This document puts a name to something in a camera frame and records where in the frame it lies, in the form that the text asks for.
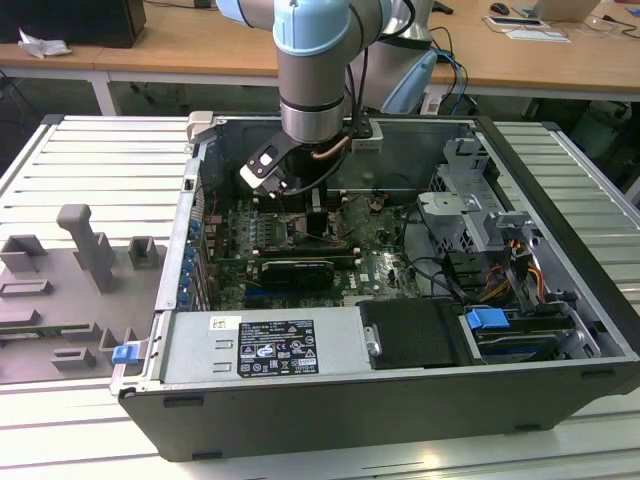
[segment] warning label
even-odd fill
[[[270,377],[318,373],[313,320],[247,322],[238,330],[238,375]]]

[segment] white paper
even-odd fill
[[[562,42],[571,43],[561,32],[540,32],[537,30],[513,30],[507,33],[513,40],[537,40],[540,42]]]
[[[20,39],[18,46],[25,52],[42,60],[45,56],[66,55],[71,53],[67,44],[62,40],[40,40],[39,38],[27,35],[20,29]]]

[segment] wooden desk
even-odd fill
[[[450,30],[456,57],[469,72],[469,93],[640,101],[640,40],[597,36],[581,24],[568,23],[558,24],[569,34],[568,44],[511,40],[483,23],[482,17],[491,14],[491,0],[445,3],[455,13],[433,13],[429,23]],[[0,68],[16,77],[89,81],[105,115],[117,114],[109,91],[112,81],[277,85],[269,32],[235,24],[213,11],[149,4],[145,10],[145,30],[131,49],[72,46],[71,55],[38,60],[16,45],[0,45]],[[596,13],[640,25],[621,5],[601,5]],[[448,48],[444,32],[436,32],[435,38]],[[438,65],[430,89],[445,91],[452,80],[451,67]]]
[[[606,37],[583,24],[552,22],[552,27],[558,28],[550,30],[562,28],[571,43],[512,40],[491,31],[482,20],[483,16],[495,15],[489,10],[490,0],[445,3],[455,13],[434,13],[429,24],[431,28],[445,26],[450,30],[456,57],[469,71],[471,93],[546,98],[640,97],[640,39],[619,33],[615,38]],[[605,13],[640,27],[640,19],[622,5],[601,4],[594,15]],[[444,32],[434,32],[434,36],[441,47],[448,48]]]

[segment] black computer case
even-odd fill
[[[18,29],[44,40],[130,48],[146,22],[143,0],[0,0],[0,42]]]

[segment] blue plastic latch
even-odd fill
[[[113,349],[111,362],[114,365],[124,363],[125,365],[133,365],[138,363],[139,345],[118,345]]]
[[[509,328],[509,320],[500,308],[474,308],[465,315],[471,330],[476,328]]]

